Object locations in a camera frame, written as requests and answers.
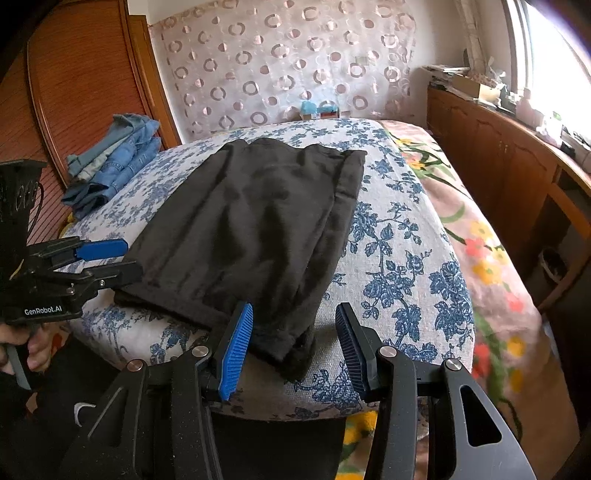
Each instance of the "wall covering with circle pattern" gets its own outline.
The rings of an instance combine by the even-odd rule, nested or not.
[[[297,119],[303,100],[396,119],[416,24],[404,0],[219,0],[151,27],[185,140]]]

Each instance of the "white bedspread with blue flowers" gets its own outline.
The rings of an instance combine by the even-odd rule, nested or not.
[[[262,420],[345,416],[376,408],[351,387],[334,327],[335,307],[353,306],[360,321],[384,343],[416,360],[448,357],[472,365],[470,297],[431,202],[398,148],[379,123],[364,119],[318,120],[245,128],[164,151],[107,205],[84,218],[69,235],[100,240],[138,237],[158,207],[223,144],[243,138],[276,138],[305,147],[365,150],[365,175],[346,250],[316,317],[317,351],[301,382],[285,382],[266,363],[247,355],[238,390],[220,411]],[[80,271],[96,264],[74,265]],[[165,362],[190,348],[204,332],[166,315],[113,304],[104,290],[70,322],[74,334],[122,367],[143,358]]]

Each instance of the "black cable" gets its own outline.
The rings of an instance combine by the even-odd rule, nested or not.
[[[29,227],[29,231],[27,233],[27,238],[31,235],[31,232],[33,231],[33,229],[35,228],[35,225],[37,224],[37,220],[39,219],[39,214],[41,213],[41,208],[43,207],[43,199],[45,197],[45,189],[43,188],[43,185],[41,185],[40,181],[37,182],[37,186],[41,189],[41,198],[39,199],[39,207],[37,208],[37,213],[35,214],[35,218],[33,219],[31,226]]]

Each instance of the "human hand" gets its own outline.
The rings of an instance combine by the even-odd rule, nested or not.
[[[49,367],[51,361],[51,335],[50,325],[41,325],[32,337],[27,327],[13,327],[6,324],[0,325],[0,344],[11,343],[23,345],[28,340],[29,357],[27,365],[29,370],[39,372]],[[6,350],[0,346],[0,371],[14,375],[12,365],[8,361]]]

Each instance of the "silver bolt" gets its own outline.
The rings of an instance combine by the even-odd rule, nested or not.
[[[197,345],[191,351],[191,353],[193,354],[193,356],[196,356],[197,358],[202,358],[209,353],[209,348],[207,348],[205,345]]]
[[[127,364],[127,370],[130,372],[139,372],[144,367],[144,363],[139,359],[136,358],[135,360],[130,360]]]
[[[457,372],[458,370],[462,369],[462,362],[460,362],[457,358],[448,358],[445,360],[445,366],[448,367],[449,370]]]
[[[383,346],[381,349],[379,349],[379,353],[382,356],[393,357],[393,356],[396,356],[396,354],[398,352],[396,351],[396,349],[394,347],[391,347],[391,346]]]

